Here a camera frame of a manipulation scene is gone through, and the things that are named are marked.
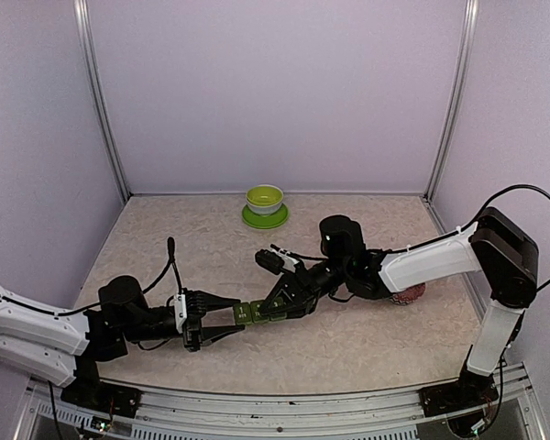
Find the green weekly pill organizer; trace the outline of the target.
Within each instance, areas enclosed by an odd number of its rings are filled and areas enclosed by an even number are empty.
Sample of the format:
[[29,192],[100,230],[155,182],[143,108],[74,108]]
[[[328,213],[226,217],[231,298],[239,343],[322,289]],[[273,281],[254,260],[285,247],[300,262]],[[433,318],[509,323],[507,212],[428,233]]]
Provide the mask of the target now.
[[260,313],[259,307],[263,301],[241,302],[232,307],[233,317],[236,325],[264,325],[276,323],[287,319],[286,313],[276,313],[272,316],[264,316]]

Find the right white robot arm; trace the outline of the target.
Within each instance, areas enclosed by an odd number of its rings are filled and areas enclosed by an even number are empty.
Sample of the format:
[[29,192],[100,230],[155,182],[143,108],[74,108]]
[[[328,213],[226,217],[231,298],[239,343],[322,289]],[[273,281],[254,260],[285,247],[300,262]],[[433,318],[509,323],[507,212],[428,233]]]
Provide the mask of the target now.
[[481,272],[491,288],[490,303],[461,379],[450,388],[451,400],[468,407],[485,393],[485,378],[498,367],[537,293],[550,285],[550,278],[538,280],[535,241],[492,206],[497,198],[521,190],[550,198],[537,186],[514,184],[492,194],[466,224],[402,249],[368,249],[358,222],[341,214],[328,216],[319,224],[322,255],[312,267],[305,266],[306,256],[277,246],[256,253],[257,264],[279,276],[259,311],[297,319],[312,313],[322,297],[333,297],[340,286],[352,296],[377,301],[430,281]]

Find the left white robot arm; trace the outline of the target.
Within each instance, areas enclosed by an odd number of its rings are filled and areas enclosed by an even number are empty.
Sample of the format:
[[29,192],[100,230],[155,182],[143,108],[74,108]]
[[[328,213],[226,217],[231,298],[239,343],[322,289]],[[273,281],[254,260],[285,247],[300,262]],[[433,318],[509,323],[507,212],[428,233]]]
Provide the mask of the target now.
[[68,310],[0,285],[0,358],[59,387],[67,401],[81,398],[98,408],[110,398],[98,366],[125,356],[128,344],[151,341],[160,348],[180,339],[196,352],[245,328],[203,324],[207,313],[231,309],[236,299],[179,286],[166,304],[152,307],[149,291],[135,277],[121,275],[99,289],[96,303]]

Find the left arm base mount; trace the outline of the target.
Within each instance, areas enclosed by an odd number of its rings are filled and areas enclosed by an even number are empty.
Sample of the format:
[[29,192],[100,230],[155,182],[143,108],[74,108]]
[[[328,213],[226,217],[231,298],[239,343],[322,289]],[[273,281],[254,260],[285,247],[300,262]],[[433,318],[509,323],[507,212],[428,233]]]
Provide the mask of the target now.
[[84,409],[133,419],[141,396],[142,392],[136,388],[76,379],[61,391],[60,399]]

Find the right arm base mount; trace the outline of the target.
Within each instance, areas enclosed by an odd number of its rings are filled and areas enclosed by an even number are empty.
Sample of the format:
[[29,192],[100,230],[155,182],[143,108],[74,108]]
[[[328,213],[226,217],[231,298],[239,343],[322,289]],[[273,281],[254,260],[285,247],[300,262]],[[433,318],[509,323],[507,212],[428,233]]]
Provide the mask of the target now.
[[499,399],[494,385],[481,387],[458,381],[424,387],[419,396],[425,417],[454,413]]

